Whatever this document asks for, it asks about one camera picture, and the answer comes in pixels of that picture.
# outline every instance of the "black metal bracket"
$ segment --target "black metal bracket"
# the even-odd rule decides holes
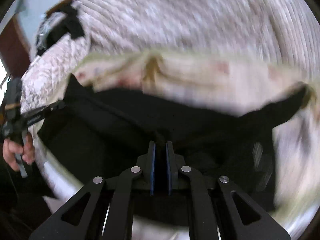
[[[168,198],[188,195],[191,240],[290,240],[289,234],[249,195],[221,176],[212,186],[198,170],[185,165],[181,155],[166,144]],[[153,197],[156,145],[134,167],[118,177],[95,177],[44,222],[30,240],[124,240],[131,239],[132,198]],[[69,218],[70,210],[80,212]]]

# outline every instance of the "silver screw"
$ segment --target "silver screw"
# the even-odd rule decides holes
[[[93,181],[94,184],[100,184],[103,181],[103,178],[101,178],[99,176],[98,177],[94,177],[92,181]]]
[[[138,173],[139,171],[141,171],[141,169],[140,169],[139,166],[133,166],[133,167],[131,168],[131,172],[133,172],[133,173]]]
[[[190,171],[191,171],[191,167],[185,165],[185,166],[182,166],[182,167],[181,167],[181,170],[184,171],[184,172],[190,172]]]
[[[229,182],[229,178],[227,176],[220,176],[219,180],[222,183],[228,183]]]

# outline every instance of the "bed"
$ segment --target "bed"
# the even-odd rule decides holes
[[[320,26],[304,0],[76,0],[73,6],[85,36],[72,40],[66,34],[29,67],[22,78],[22,111],[63,96],[70,73],[83,84],[95,84],[97,90],[140,85],[145,93],[185,104],[233,109],[236,114],[274,100],[293,81],[309,83],[316,94]],[[179,86],[158,77],[156,84],[161,85],[151,88],[143,79],[141,73],[148,71],[146,59],[159,55],[163,59],[161,73],[183,78]],[[205,80],[212,85],[216,77],[228,74],[226,61],[243,79],[225,84],[227,91],[234,93],[223,101],[224,90],[210,93],[201,84]],[[112,70],[118,68],[120,74],[114,75]],[[189,89],[190,83],[196,84],[197,92]],[[263,97],[253,92],[257,85]],[[30,129],[37,164],[55,194],[66,201],[82,185],[37,139],[40,127],[41,123]],[[302,130],[312,149],[303,165],[305,142],[297,132]],[[279,175],[275,202],[279,208],[273,217],[292,239],[299,238],[320,205],[319,172],[312,169],[318,164],[317,134],[316,102],[289,125],[274,131]],[[136,221],[134,228],[145,228],[143,220]],[[186,229],[164,229],[172,232],[171,239],[188,237]]]

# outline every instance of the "human hand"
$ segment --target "human hand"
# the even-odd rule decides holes
[[[31,133],[27,133],[26,144],[23,147],[10,139],[5,139],[3,143],[2,154],[5,162],[8,163],[14,171],[19,171],[20,168],[14,157],[15,153],[22,154],[22,159],[29,165],[34,162],[35,148],[33,146]]]

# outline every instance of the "triangular cutout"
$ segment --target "triangular cutout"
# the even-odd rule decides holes
[[[261,219],[261,216],[240,197],[237,192],[232,192],[232,199],[240,215],[242,223],[247,226]]]
[[[62,215],[61,220],[75,227],[78,226],[82,218],[84,209],[90,199],[90,195],[91,194],[89,192],[84,194],[78,202],[76,202],[67,212]]]

